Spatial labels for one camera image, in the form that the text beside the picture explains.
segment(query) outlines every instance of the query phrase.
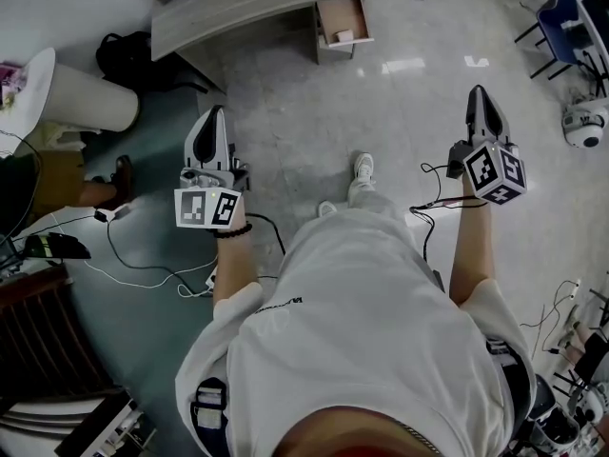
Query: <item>gray wooden desk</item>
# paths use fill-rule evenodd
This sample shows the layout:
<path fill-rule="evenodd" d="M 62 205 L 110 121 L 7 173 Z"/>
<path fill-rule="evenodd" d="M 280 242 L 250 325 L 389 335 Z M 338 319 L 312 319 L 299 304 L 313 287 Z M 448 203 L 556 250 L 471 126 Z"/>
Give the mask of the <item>gray wooden desk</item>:
<path fill-rule="evenodd" d="M 178 52 L 217 88 L 224 90 L 221 67 L 206 40 L 274 15 L 311 8 L 317 1 L 168 0 L 152 16 L 152 59 L 156 61 Z"/>

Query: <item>black beaded bracelet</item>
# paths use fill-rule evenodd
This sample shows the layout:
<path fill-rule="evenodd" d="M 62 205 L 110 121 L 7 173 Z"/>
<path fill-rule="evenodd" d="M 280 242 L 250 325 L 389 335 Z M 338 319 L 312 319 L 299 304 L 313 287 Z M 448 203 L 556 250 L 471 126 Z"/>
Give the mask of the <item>black beaded bracelet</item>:
<path fill-rule="evenodd" d="M 239 228 L 239 230 L 233 230 L 230 232 L 219 232 L 218 230 L 213 231 L 213 236 L 216 239 L 230 239 L 232 237 L 239 237 L 240 235 L 244 235 L 251 230 L 251 224 L 247 224 L 243 228 Z"/>

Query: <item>bag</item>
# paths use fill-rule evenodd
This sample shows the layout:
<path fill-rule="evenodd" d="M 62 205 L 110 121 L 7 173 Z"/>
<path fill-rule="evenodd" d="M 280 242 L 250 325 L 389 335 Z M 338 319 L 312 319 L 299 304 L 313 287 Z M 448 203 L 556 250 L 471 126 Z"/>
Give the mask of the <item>bag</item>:
<path fill-rule="evenodd" d="M 170 91 L 180 87 L 190 87 L 201 93 L 207 90 L 195 83 L 174 83 L 179 66 L 172 56 L 160 61 L 150 58 L 150 34 L 137 31 L 126 37 L 108 34 L 95 52 L 95 58 L 104 79 L 133 89 L 144 91 Z"/>

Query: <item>gray tiled floor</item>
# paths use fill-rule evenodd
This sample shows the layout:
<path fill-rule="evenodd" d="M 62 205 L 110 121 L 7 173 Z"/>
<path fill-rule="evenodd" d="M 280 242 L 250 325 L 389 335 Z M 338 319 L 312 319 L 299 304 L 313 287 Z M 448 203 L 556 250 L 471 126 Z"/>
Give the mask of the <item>gray tiled floor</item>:
<path fill-rule="evenodd" d="M 531 52 L 534 37 L 520 46 L 513 39 L 534 16 L 518 0 L 366 0 L 366 7 L 376 40 L 360 46 L 353 61 L 317 66 L 301 34 L 224 56 L 226 116 L 239 155 L 252 167 L 247 209 L 273 218 L 289 242 L 320 201 L 345 201 L 350 160 L 358 150 L 374 154 L 378 190 L 404 209 L 434 199 L 436 179 L 419 164 L 444 164 L 449 147 L 465 137 L 467 94 L 480 83 L 508 118 L 530 186 L 518 201 L 494 208 L 497 272 L 508 304 L 519 321 L 535 323 L 563 279 L 583 278 L 580 296 L 599 288 L 609 260 L 609 141 L 594 150 L 564 142 L 563 100 L 582 81 L 576 70 L 552 82 L 529 79 L 544 57 Z M 467 66 L 481 59 L 487 67 Z M 99 154 L 86 151 L 88 172 L 113 170 L 121 153 L 133 159 L 140 196 L 133 212 L 112 226 L 126 259 L 172 268 L 200 265 L 213 258 L 213 241 L 204 232 L 174 227 L 172 205 L 183 141 L 197 117 L 194 97 L 183 90 L 153 95 L 143 111 L 135 130 L 106 134 L 97 141 Z M 442 192 L 458 193 L 459 184 L 442 178 Z M 435 211 L 429 262 L 447 284 L 459 214 Z M 58 219 L 82 213 L 64 210 Z M 407 221 L 421 246 L 427 226 L 411 215 Z M 260 272 L 275 274 L 282 255 L 274 234 L 266 224 L 256 227 Z M 161 273 L 122 268 L 109 251 L 104 226 L 94 221 L 70 224 L 66 231 L 89 247 L 94 266 L 122 280 L 163 279 Z M 69 270 L 93 345 L 115 381 L 131 390 L 162 430 L 157 451 L 197 455 L 177 417 L 173 377 L 210 320 L 209 302 L 179 298 L 175 283 L 154 290 L 119 287 L 82 263 L 70 262 Z M 187 279 L 200 287 L 208 272 Z M 563 303 L 560 312 L 570 306 Z M 548 320 L 541 337 L 551 325 Z M 526 336 L 532 346 L 536 331 L 528 329 Z M 535 357 L 544 372 L 559 361 L 539 350 Z"/>

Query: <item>open drawer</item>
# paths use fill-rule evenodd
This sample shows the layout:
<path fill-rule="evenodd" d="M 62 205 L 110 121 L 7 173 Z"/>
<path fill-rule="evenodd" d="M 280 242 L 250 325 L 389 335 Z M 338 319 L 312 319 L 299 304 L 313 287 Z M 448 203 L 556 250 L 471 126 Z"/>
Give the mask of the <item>open drawer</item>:
<path fill-rule="evenodd" d="M 321 0 L 317 2 L 320 23 L 329 48 L 349 46 L 374 39 L 365 18 L 363 0 Z M 353 31 L 353 39 L 339 41 L 338 32 Z"/>

